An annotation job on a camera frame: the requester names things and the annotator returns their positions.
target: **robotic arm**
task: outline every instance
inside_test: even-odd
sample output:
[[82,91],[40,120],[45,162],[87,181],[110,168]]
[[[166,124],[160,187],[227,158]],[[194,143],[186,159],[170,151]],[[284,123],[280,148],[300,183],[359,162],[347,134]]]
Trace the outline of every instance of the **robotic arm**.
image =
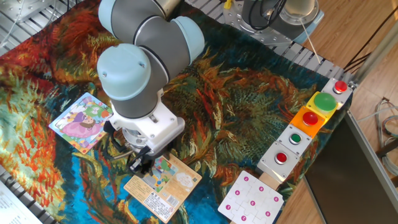
[[106,49],[97,70],[113,115],[105,129],[122,129],[137,153],[129,169],[150,171],[153,160],[184,129],[161,101],[163,87],[203,51],[200,28],[187,17],[166,18],[179,0],[102,0],[101,24],[123,41]]

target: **white cable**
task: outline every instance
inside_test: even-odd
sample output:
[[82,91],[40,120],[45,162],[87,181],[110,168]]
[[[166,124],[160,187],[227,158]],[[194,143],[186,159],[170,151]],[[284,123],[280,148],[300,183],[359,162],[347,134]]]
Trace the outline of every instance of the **white cable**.
[[307,38],[308,38],[308,41],[310,42],[310,45],[311,45],[311,47],[312,47],[312,50],[313,50],[313,52],[315,53],[315,56],[316,56],[317,59],[318,59],[318,63],[321,64],[321,60],[319,60],[319,56],[318,56],[318,54],[317,54],[317,51],[315,50],[315,47],[313,47],[312,41],[311,41],[311,39],[310,39],[310,36],[309,36],[309,34],[308,34],[308,32],[307,32],[307,29],[305,28],[304,23],[303,23],[303,21],[301,20],[301,18],[299,19],[299,21],[300,21],[301,25],[302,25],[303,28],[304,28],[305,34],[307,35]]
[[44,27],[47,27],[52,22],[52,18],[53,18],[54,14],[55,14],[56,6],[57,6],[57,0],[54,0],[54,5],[53,5],[54,10],[52,11],[52,14],[51,14],[51,17],[50,17],[49,21],[47,22],[47,24]]
[[12,32],[14,26],[17,24],[17,22],[18,22],[18,20],[19,20],[19,17],[21,16],[22,10],[23,10],[23,8],[24,8],[24,4],[25,4],[25,0],[22,0],[22,6],[21,6],[21,9],[20,9],[20,11],[19,11],[19,13],[18,13],[17,19],[15,20],[14,24],[12,25],[12,27],[11,27],[11,29],[10,29],[10,32],[8,32],[8,34],[6,35],[6,37],[4,38],[4,40],[2,40],[2,42],[0,43],[0,48],[3,48],[3,47],[8,43],[8,38],[10,37],[11,32]]
[[[383,105],[384,103],[388,103],[389,105],[393,106],[391,108],[394,108],[395,105],[393,105],[392,103],[388,102],[387,100],[382,100],[379,102],[379,104],[377,104],[376,106],[376,124],[377,124],[377,135],[379,136],[379,145],[380,148],[383,148],[386,144],[390,143],[392,140],[394,140],[394,137],[389,137],[386,141],[383,142],[383,130],[382,130],[382,124],[380,122],[380,117],[379,117],[379,112],[381,112],[382,110],[380,110],[381,105]],[[384,166],[386,167],[386,169],[394,175],[398,175],[398,166],[395,165],[389,158],[388,153],[386,154],[386,156],[382,157],[382,162],[384,164]]]
[[391,107],[389,107],[389,108],[384,108],[383,110],[379,110],[379,111],[377,111],[377,112],[375,112],[375,113],[373,113],[373,114],[370,114],[369,116],[366,116],[366,117],[364,117],[364,118],[361,118],[361,119],[357,120],[357,122],[364,121],[364,120],[366,120],[366,119],[369,119],[369,118],[373,117],[373,116],[376,115],[376,114],[379,114],[379,113],[381,113],[381,112],[384,112],[384,111],[387,111],[387,110],[391,110],[391,109],[398,109],[398,106],[391,106]]

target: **emergency stop button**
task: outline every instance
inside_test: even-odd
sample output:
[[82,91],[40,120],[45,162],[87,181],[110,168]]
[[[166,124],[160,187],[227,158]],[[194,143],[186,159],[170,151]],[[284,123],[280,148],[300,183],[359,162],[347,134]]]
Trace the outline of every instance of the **emergency stop button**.
[[333,91],[337,94],[342,94],[347,90],[347,84],[343,81],[337,81],[333,87]]
[[276,154],[275,156],[275,162],[282,165],[287,161],[287,156],[283,152],[280,152]]
[[307,126],[313,126],[318,123],[318,116],[314,112],[306,112],[303,115],[303,122]]

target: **cartoon puzzle box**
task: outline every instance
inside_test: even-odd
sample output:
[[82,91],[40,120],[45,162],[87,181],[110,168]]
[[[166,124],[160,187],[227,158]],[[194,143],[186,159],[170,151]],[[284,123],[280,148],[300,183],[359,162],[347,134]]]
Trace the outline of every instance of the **cartoon puzzle box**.
[[104,123],[111,115],[110,107],[85,93],[51,122],[49,127],[86,154],[106,134]]
[[124,189],[167,223],[197,186],[201,176],[173,155],[169,160],[164,156],[157,158],[152,173],[143,178],[132,177]]

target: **large green button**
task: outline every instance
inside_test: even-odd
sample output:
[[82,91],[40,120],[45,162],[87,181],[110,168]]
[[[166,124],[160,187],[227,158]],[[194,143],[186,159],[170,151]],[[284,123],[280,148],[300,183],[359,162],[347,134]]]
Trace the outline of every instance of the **large green button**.
[[335,109],[337,105],[335,98],[329,93],[319,93],[317,96],[315,96],[313,102],[317,108],[327,112]]

